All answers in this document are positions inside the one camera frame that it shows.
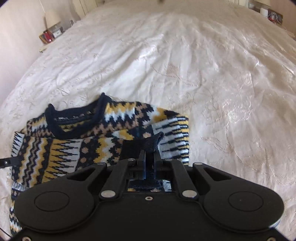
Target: screw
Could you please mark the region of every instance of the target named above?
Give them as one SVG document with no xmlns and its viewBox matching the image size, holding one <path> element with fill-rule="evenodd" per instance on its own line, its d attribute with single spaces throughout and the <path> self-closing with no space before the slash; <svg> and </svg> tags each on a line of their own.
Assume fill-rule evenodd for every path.
<svg viewBox="0 0 296 241">
<path fill-rule="evenodd" d="M 23 237 L 22 241 L 32 241 L 29 237 Z"/>
<path fill-rule="evenodd" d="M 151 197 L 151 196 L 147 196 L 147 197 L 145 197 L 145 200 L 147 200 L 147 201 L 152 201 L 152 200 L 153 200 L 153 197 Z"/>
<path fill-rule="evenodd" d="M 184 197 L 194 198 L 194 197 L 196 197 L 197 192 L 193 191 L 193 190 L 185 190 L 184 192 L 182 192 L 182 195 Z"/>
<path fill-rule="evenodd" d="M 112 190 L 105 190 L 101 192 L 101 196 L 105 198 L 115 197 L 116 193 Z"/>
</svg>

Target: lampshade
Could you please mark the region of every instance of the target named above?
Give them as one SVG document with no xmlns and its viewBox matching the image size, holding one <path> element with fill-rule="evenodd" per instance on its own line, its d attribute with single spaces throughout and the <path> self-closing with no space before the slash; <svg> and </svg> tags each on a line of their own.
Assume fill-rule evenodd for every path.
<svg viewBox="0 0 296 241">
<path fill-rule="evenodd" d="M 49 10 L 48 12 L 45 12 L 45 19 L 47 29 L 61 22 L 61 18 L 59 17 L 58 13 L 54 10 Z"/>
<path fill-rule="evenodd" d="M 256 2 L 262 3 L 267 6 L 271 6 L 270 0 L 256 0 Z"/>
</svg>

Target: table lamp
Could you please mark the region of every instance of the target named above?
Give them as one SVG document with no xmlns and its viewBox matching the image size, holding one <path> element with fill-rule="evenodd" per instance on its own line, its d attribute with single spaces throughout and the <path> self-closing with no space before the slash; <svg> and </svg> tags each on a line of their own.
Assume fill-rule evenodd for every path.
<svg viewBox="0 0 296 241">
<path fill-rule="evenodd" d="M 63 28 L 59 25 L 61 18 L 55 10 L 45 12 L 47 29 L 50 30 L 55 38 L 62 34 Z"/>
<path fill-rule="evenodd" d="M 262 3 L 260 14 L 264 17 L 268 17 L 268 7 L 271 6 L 270 0 L 256 0 L 256 2 Z"/>
</svg>

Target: white bedspread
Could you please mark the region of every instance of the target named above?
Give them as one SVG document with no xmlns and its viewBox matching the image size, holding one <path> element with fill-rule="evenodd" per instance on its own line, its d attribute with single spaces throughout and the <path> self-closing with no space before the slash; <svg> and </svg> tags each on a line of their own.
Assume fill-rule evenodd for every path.
<svg viewBox="0 0 296 241">
<path fill-rule="evenodd" d="M 101 92 L 189 116 L 199 161 L 281 195 L 278 229 L 296 237 L 296 41 L 224 0 L 118 0 L 99 7 L 37 59 L 0 109 L 0 157 L 40 115 Z M 0 226 L 9 229 L 9 170 L 0 170 Z"/>
</svg>

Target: black cable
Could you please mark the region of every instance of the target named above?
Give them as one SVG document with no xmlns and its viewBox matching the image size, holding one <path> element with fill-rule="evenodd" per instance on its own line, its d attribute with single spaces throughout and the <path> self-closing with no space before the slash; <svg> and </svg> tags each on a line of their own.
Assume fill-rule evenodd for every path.
<svg viewBox="0 0 296 241">
<path fill-rule="evenodd" d="M 1 229 L 1 231 L 2 231 L 3 233 L 5 233 L 8 237 L 12 238 L 7 232 L 4 231 L 1 227 L 0 227 L 0 229 Z"/>
</svg>

